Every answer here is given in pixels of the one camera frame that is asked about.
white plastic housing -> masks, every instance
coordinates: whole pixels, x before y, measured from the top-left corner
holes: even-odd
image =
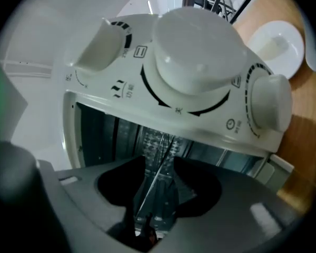
[[[189,19],[192,20],[188,23],[187,19],[183,19],[184,26],[187,28],[195,25],[197,17],[192,15],[198,14],[199,11],[192,10],[191,14],[189,9],[182,8],[176,12],[184,16],[183,11],[187,11],[185,14],[190,14]],[[285,84],[283,80],[272,82],[272,78],[269,78],[272,76],[271,71],[247,47],[243,50],[242,41],[232,26],[225,24],[226,29],[221,30],[220,37],[227,39],[227,46],[237,46],[237,60],[231,59],[231,55],[222,55],[219,60],[209,61],[208,56],[206,59],[201,55],[192,58],[191,50],[183,52],[188,43],[179,47],[176,43],[175,47],[169,46],[171,49],[166,47],[166,42],[161,44],[163,39],[158,38],[162,34],[157,36],[157,28],[154,29],[154,25],[159,25],[163,18],[159,18],[158,15],[142,14],[112,19],[111,25],[120,34],[121,47],[114,61],[99,71],[100,74],[86,74],[89,65],[81,70],[79,67],[66,65],[63,62],[64,55],[60,54],[57,57],[52,78],[58,91],[63,147],[71,164],[80,165],[77,158],[77,139],[80,138],[80,133],[75,132],[75,124],[79,123],[80,119],[75,107],[76,102],[151,129],[222,149],[261,157],[269,152],[276,152],[291,114],[291,101],[283,103],[280,100],[281,94],[290,94],[289,84]],[[200,37],[202,33],[215,30],[216,19],[214,14],[213,19],[199,18],[199,27],[206,27],[202,28]],[[173,26],[170,26],[166,30],[165,40],[169,39],[172,42],[171,36],[177,37],[179,32],[181,31],[174,31]],[[158,66],[158,45],[166,47],[165,54],[167,51],[171,52],[172,64]],[[194,53],[202,52],[201,41],[194,41],[194,46]],[[179,48],[180,51],[174,52],[174,48]],[[227,47],[225,53],[227,52],[232,54],[235,50]],[[208,71],[210,76],[213,75],[209,76],[209,80],[205,77],[197,78],[198,75],[194,74],[193,70],[187,71],[184,75],[182,71],[176,71],[175,75],[171,74],[171,68],[174,66],[176,69],[196,69],[196,65],[183,58],[183,53],[194,63],[206,62],[210,68],[218,70]],[[178,80],[186,88],[181,90],[182,85],[178,86],[176,82],[164,80],[163,76],[178,76]],[[195,79],[196,84],[190,82],[192,79]],[[268,106],[269,102],[278,106]],[[290,111],[282,112],[283,105]],[[265,108],[270,117],[265,123],[261,122],[264,119],[261,114],[262,108]]]
[[[105,69],[117,57],[121,35],[106,19],[96,20],[77,28],[65,52],[65,63],[93,74]]]

black arc marking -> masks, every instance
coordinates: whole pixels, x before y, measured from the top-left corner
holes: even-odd
[[[189,112],[189,114],[200,116],[201,114],[214,111],[215,109],[219,108],[223,103],[225,103],[228,100],[228,98],[230,96],[230,92],[231,92],[231,90],[229,90],[228,93],[223,97],[223,99],[220,100],[216,105],[211,106],[211,107],[209,107],[205,110],[202,110],[202,111]]]
[[[158,96],[151,89],[149,83],[147,82],[146,76],[145,76],[144,65],[142,65],[141,77],[142,77],[143,83],[144,83],[146,89],[148,90],[148,92],[151,94],[151,96],[153,96],[158,101],[158,105],[170,108],[170,106],[165,104],[160,98],[158,98]]]
[[[77,79],[78,83],[79,83],[81,86],[84,86],[84,84],[83,84],[82,82],[80,82],[80,80],[78,79],[78,77],[77,77],[77,71],[76,71],[76,70],[75,70],[75,75],[76,75],[76,79]]]
[[[129,27],[129,25],[127,23],[124,23],[124,25],[122,26],[122,28],[125,30]]]
[[[130,48],[132,41],[132,34],[126,36],[124,48]]]
[[[128,29],[130,26],[127,23],[123,23],[123,22],[112,22],[111,25],[116,25],[116,26],[120,26],[122,29],[126,30]],[[125,45],[124,48],[130,48],[131,45],[131,41],[132,41],[132,34],[129,34],[125,37]]]
[[[120,88],[119,87],[117,87],[117,86],[113,86],[113,87],[111,87],[111,90],[116,90],[116,91],[118,91]]]

dark object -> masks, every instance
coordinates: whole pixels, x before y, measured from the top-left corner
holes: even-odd
[[[56,173],[50,163],[36,164],[28,152],[8,143],[0,143],[0,155],[0,237],[16,241],[15,250],[28,247],[24,237],[33,237],[63,251],[125,252],[126,247],[108,234],[136,246],[131,199],[143,177],[143,157]],[[250,213],[256,202],[267,205],[284,227],[296,218],[281,199],[246,175],[182,158],[175,158],[174,170],[195,196],[179,203],[175,215],[181,219],[153,250],[251,249],[265,239]],[[78,179],[61,184],[72,177]],[[11,220],[17,225],[12,227]],[[234,242],[227,243],[227,235]]]

timer knob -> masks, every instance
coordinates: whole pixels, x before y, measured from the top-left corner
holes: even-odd
[[[258,78],[252,87],[252,114],[257,126],[284,132],[292,114],[289,81],[283,75]]]
[[[162,79],[190,95],[228,84],[247,58],[246,46],[232,25],[194,7],[178,8],[158,18],[153,46]]]
[[[121,34],[107,19],[90,22],[80,27],[70,39],[65,63],[84,73],[94,74],[116,59],[121,42]]]

white appliance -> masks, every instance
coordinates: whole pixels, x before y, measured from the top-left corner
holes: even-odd
[[[288,80],[273,75],[228,22],[192,7],[82,24],[52,78],[74,167],[84,166],[77,103],[259,157],[277,151],[292,114]]]

